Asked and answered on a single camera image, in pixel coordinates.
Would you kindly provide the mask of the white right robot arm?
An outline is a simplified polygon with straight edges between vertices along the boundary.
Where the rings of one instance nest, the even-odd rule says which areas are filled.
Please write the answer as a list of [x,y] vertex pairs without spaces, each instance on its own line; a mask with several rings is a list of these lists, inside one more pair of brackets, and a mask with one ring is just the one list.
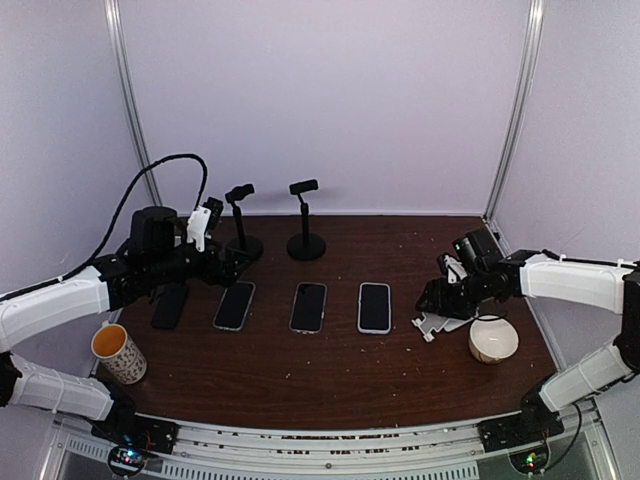
[[437,259],[441,275],[416,302],[425,316],[469,320],[488,300],[549,298],[596,307],[621,318],[619,334],[578,363],[548,377],[521,401],[512,430],[535,440],[565,407],[639,374],[639,265],[568,258],[547,249],[503,255],[486,229],[452,243]]

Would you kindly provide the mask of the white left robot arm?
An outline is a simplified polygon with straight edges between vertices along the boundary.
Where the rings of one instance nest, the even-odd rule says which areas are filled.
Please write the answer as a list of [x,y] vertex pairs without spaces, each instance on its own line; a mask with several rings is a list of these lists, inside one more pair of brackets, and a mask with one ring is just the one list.
[[195,278],[230,286],[251,265],[248,254],[225,248],[209,230],[218,209],[197,207],[182,222],[168,207],[132,216],[129,238],[67,278],[54,278],[1,299],[1,404],[22,405],[103,421],[123,444],[137,442],[144,424],[122,406],[116,390],[99,380],[27,361],[13,348],[40,333],[86,316],[117,311],[159,288]]

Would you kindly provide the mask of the white folding stand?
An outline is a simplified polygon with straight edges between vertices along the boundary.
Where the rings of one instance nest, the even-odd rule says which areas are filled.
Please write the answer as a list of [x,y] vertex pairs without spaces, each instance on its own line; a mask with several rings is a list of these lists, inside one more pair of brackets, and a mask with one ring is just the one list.
[[472,318],[461,320],[422,312],[418,317],[411,320],[411,324],[421,333],[423,340],[426,343],[430,343],[437,334],[453,332],[471,321]]

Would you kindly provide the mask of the black smartphone no case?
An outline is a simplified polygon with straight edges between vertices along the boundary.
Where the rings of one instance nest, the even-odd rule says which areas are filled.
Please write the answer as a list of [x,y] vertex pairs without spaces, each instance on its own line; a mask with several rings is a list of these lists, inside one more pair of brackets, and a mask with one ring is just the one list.
[[184,305],[189,295],[189,286],[175,284],[169,286],[160,296],[151,327],[159,330],[173,330],[177,327]]

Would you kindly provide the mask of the black round-base phone stand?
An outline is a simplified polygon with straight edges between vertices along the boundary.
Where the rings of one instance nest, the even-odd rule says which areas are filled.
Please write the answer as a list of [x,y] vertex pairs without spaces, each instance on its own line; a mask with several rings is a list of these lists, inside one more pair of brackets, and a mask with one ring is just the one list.
[[288,255],[297,261],[313,261],[322,257],[326,252],[325,240],[310,231],[309,205],[302,195],[319,188],[316,179],[296,182],[289,185],[289,193],[296,196],[300,203],[301,233],[292,236],[287,242]]

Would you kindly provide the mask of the smartphone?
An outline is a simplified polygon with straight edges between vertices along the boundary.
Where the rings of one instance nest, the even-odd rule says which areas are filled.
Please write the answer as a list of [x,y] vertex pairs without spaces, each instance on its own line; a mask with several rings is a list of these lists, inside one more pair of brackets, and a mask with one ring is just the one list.
[[220,330],[240,331],[248,317],[255,290],[252,282],[237,282],[228,287],[221,298],[213,326]]
[[390,333],[391,327],[390,286],[384,283],[361,283],[358,297],[358,331],[363,334],[386,335]]
[[301,334],[316,334],[322,330],[327,299],[327,286],[319,283],[297,285],[289,328]]

